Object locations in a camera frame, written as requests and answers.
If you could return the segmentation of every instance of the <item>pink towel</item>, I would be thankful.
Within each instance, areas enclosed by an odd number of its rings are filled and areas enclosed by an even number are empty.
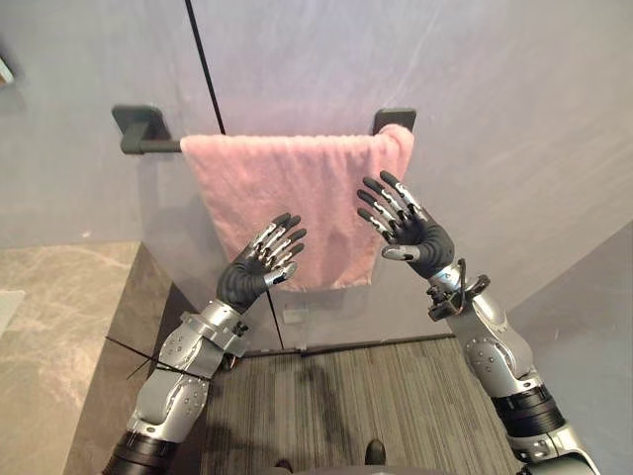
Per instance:
[[[356,215],[363,176],[402,179],[413,135],[389,124],[375,136],[190,136],[180,141],[229,259],[286,211],[308,230],[285,290],[371,283],[381,238]]]

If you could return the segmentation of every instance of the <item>black towel rack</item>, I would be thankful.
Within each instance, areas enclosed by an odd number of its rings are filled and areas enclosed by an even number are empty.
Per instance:
[[[180,141],[173,141],[159,109],[152,106],[117,105],[112,108],[121,130],[121,151],[126,155],[145,153],[179,153]],[[399,124],[413,131],[415,109],[381,109],[374,116],[372,134],[386,124]]]

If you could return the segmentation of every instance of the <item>robotic arm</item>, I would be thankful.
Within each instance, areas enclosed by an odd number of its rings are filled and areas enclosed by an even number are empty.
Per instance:
[[[485,275],[467,279],[466,262],[453,263],[454,245],[446,231],[398,178],[387,171],[380,176],[399,198],[366,177],[363,183],[384,204],[360,189],[358,197],[373,214],[363,208],[358,214],[389,244],[383,257],[406,261],[428,280],[429,316],[434,321],[445,319],[457,336],[466,363],[497,409],[514,456],[524,463],[519,474],[599,475],[543,384],[529,345],[491,298],[490,279]]]
[[[235,258],[220,277],[217,300],[200,315],[183,314],[182,325],[160,349],[160,363],[138,392],[127,432],[119,441],[104,475],[167,473],[178,444],[202,413],[213,374],[225,353],[242,356],[248,327],[241,315],[269,287],[296,271],[292,259],[304,245],[301,218],[275,218]]]

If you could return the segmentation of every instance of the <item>robot finger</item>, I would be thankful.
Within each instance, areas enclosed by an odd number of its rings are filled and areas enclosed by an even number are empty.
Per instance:
[[[304,247],[305,247],[304,244],[300,242],[297,245],[294,245],[289,251],[284,252],[279,257],[279,259],[277,259],[277,261],[275,262],[275,266],[273,267],[273,270],[285,267],[286,264],[290,261],[290,259],[292,259],[299,252],[304,250]]]
[[[416,245],[386,245],[381,253],[390,260],[417,262],[421,259],[420,249]]]
[[[304,237],[307,233],[308,231],[306,231],[305,229],[295,231],[294,233],[286,237],[279,245],[277,245],[277,247],[271,249],[268,257],[266,258],[266,267],[270,267],[284,250],[290,247],[293,242],[296,242],[297,240]]]
[[[260,260],[266,259],[270,253],[272,252],[272,248],[277,244],[278,240],[292,227],[296,226],[301,222],[300,216],[293,216],[285,223],[280,225],[277,229],[275,229],[269,238],[262,244],[258,258]]]
[[[387,204],[391,207],[391,209],[394,210],[394,212],[401,219],[405,219],[406,218],[405,209],[401,206],[401,204],[398,202],[398,200],[396,198],[394,198],[394,196],[389,191],[387,191],[385,189],[385,187],[383,185],[381,185],[375,179],[370,178],[369,176],[366,176],[365,178],[363,178],[363,183],[365,184],[365,186],[367,188],[369,188],[370,190],[374,191],[379,196],[382,196],[385,199],[385,201],[387,202]]]
[[[365,190],[356,190],[356,195],[365,203],[367,203],[369,206],[371,206],[374,210],[380,213],[381,216],[385,219],[385,221],[389,223],[389,226],[391,226],[393,230],[396,228],[396,226],[398,225],[398,220],[396,219],[394,215],[392,215],[389,212],[389,210],[387,210],[387,208],[385,208],[383,205],[378,203],[378,201],[376,201],[376,198],[374,198],[371,194],[367,193]]]
[[[283,215],[279,215],[275,218],[265,229],[263,229],[260,233],[258,233],[253,240],[250,242],[249,246],[255,250],[259,250],[263,244],[263,242],[275,231],[278,226],[282,226],[288,220],[290,220],[291,214],[284,213]]]
[[[372,225],[374,229],[378,233],[380,233],[380,235],[385,239],[386,242],[388,243],[395,242],[396,239],[394,238],[394,235],[387,229],[385,225],[383,225],[379,220],[374,218],[369,211],[367,211],[364,208],[358,208],[358,210],[356,211],[358,213],[358,216],[360,216],[363,220],[365,220],[367,223]]]
[[[398,196],[402,198],[402,200],[407,205],[408,210],[413,216],[420,218],[423,221],[428,221],[428,217],[422,211],[422,207],[417,203],[417,200],[413,197],[410,191],[401,183],[401,181],[392,175],[389,171],[383,170],[380,172],[380,177],[383,179],[385,183],[391,186]]]
[[[281,284],[290,279],[297,271],[297,262],[287,262],[280,267],[275,267],[272,271],[264,274],[264,284],[270,288],[273,285]]]

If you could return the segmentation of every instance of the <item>floor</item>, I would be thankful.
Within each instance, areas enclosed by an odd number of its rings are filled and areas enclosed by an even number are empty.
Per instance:
[[[249,358],[210,397],[204,474],[362,464],[373,437],[388,464],[516,473],[495,410],[457,341],[442,338],[301,357]]]

